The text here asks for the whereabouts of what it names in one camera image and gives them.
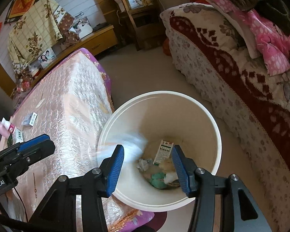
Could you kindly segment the pink thermos bottle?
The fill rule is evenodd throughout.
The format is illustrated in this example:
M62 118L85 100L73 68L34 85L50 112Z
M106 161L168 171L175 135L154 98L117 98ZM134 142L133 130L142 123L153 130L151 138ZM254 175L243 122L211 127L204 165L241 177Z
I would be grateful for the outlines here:
M1 121L0 121L0 135L6 139L8 139L10 136L10 132L6 129L6 127L4 127L4 125L2 125Z

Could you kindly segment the wooden chair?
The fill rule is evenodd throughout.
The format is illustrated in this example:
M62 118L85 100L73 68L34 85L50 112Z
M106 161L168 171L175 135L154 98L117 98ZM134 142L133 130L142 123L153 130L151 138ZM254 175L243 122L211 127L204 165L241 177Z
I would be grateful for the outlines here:
M165 29L157 0L113 0L121 29L137 50L162 46Z

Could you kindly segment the framed couple photo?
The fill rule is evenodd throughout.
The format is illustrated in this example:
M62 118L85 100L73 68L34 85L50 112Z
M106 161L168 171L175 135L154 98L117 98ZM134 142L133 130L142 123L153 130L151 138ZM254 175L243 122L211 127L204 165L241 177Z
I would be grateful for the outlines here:
M49 66L56 59L52 48L48 48L38 57L38 61L43 69Z

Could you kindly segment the wooden sideboard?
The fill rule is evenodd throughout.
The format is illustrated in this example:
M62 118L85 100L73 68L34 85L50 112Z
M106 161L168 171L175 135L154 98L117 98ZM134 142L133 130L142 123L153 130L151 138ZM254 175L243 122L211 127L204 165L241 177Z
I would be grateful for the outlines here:
M47 75L54 67L56 67L63 59L74 51L85 48L93 56L118 44L118 39L114 32L114 26L109 25L96 32L93 32L82 38L78 43L68 47L53 60L45 69L42 69L38 76L32 81L31 86L34 87L45 75Z

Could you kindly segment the floral checked hanging cloth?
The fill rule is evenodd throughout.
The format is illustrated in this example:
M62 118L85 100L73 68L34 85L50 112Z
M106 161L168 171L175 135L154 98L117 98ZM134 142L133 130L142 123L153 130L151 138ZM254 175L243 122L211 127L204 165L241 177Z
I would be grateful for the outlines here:
M39 0L9 32L8 51L14 64L29 64L60 40L79 41L74 17L56 0Z

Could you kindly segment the white printed carton box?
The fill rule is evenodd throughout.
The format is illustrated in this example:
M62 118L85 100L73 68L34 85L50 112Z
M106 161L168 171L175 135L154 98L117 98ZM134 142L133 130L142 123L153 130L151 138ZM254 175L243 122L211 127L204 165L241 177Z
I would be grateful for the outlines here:
M171 156L172 149L174 147L173 142L168 142L161 140L155 158L153 160L154 165L159 165L164 160L168 159Z

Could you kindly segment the cream plastic trash bin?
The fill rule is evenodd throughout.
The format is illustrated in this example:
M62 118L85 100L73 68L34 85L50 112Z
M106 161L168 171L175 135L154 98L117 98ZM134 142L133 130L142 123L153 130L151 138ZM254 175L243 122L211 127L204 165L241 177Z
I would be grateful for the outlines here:
M117 145L124 147L125 159L114 196L151 212L172 211L191 202L179 187L159 190L147 180L171 156L174 145L211 174L217 173L222 156L221 135L210 112L197 100L173 91L141 94L119 107L102 129L98 160Z

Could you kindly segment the white paper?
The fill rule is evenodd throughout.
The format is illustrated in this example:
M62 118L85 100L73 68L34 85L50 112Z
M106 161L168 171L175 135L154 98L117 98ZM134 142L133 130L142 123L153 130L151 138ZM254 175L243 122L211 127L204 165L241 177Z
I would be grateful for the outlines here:
M104 144L98 145L97 162L100 165L104 159L111 157L117 145L124 148L124 164L135 162L141 158L147 144L148 139L136 132L112 136Z

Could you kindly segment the white Caltrate pill bottle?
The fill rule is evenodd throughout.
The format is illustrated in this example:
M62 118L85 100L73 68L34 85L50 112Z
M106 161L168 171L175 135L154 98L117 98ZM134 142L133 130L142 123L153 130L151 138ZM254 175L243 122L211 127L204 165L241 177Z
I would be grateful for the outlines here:
M2 118L1 123L4 126L4 128L9 131L9 133L13 134L15 132L15 125L6 120L4 117Z

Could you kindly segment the pink spotted blanket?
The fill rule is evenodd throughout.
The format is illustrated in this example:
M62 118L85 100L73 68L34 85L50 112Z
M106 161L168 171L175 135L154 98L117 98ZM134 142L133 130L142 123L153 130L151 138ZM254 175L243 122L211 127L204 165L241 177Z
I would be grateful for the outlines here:
M241 12L229 0L210 0L220 12L237 21L239 26L248 28L254 40L249 52L258 50L270 76L281 74L290 69L290 36L286 36L274 23L261 17L255 10Z

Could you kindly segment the green knitted toy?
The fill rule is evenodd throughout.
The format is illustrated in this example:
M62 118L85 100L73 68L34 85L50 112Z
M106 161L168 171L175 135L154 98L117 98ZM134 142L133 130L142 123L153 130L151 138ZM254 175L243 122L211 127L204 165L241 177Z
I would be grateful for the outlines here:
M148 179L148 182L156 189L158 190L164 190L167 189L168 186L164 182L165 174L163 172L158 172L150 175L150 178Z

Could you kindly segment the floral covered sofa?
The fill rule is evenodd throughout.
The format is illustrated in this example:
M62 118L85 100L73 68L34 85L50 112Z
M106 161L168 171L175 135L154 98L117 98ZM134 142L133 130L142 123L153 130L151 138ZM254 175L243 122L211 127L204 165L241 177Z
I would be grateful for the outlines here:
M237 30L214 7L187 3L163 11L178 69L240 139L268 203L273 231L290 230L290 69L269 76Z

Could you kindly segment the small blue white box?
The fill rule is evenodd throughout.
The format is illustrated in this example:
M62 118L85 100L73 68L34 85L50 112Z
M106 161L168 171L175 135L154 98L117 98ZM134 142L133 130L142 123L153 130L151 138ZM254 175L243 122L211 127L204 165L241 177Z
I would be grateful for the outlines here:
M25 127L33 127L35 124L35 121L37 119L37 113L32 112L30 114L28 114L27 116L24 117L24 119L22 120L22 126Z

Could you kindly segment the white rainbow medicine box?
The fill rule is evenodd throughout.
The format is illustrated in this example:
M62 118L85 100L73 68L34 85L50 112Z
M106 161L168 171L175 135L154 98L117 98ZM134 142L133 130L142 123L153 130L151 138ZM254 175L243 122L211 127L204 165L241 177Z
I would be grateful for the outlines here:
M14 133L12 134L12 143L16 144L22 142L23 142L23 132L20 129L15 128Z

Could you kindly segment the dark green snack packet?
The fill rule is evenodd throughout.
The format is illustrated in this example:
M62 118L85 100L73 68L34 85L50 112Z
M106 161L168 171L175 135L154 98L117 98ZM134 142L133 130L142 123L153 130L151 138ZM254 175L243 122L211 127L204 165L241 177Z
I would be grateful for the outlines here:
M7 147L11 147L13 145L13 135L10 134L7 139Z

